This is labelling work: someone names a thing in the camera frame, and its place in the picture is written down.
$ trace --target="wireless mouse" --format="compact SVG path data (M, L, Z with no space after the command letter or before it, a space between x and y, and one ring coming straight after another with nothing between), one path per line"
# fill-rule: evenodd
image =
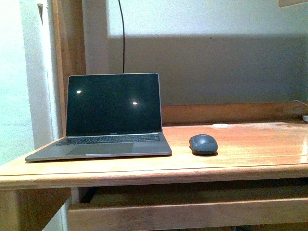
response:
M194 155L216 155L217 143L214 137L199 134L189 139L189 147Z

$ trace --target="laptop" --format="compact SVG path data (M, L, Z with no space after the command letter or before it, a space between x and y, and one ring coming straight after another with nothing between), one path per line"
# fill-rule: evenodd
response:
M68 79L66 137L26 161L170 155L157 73L76 75Z

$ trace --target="trackpad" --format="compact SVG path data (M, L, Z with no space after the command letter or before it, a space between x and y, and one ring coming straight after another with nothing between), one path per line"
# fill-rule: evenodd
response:
M67 155L109 155L131 153L134 143L106 143L80 145Z

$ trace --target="desk surface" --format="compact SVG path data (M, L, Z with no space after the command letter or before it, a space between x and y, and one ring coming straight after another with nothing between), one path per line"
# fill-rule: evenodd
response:
M192 155L195 134L215 137L218 155ZM308 176L308 124L302 121L164 127L172 156L26 163L0 167L0 190L184 183Z

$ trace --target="black screen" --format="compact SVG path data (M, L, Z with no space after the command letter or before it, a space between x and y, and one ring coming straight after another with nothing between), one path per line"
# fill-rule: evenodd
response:
M159 76L70 76L67 135L161 132Z

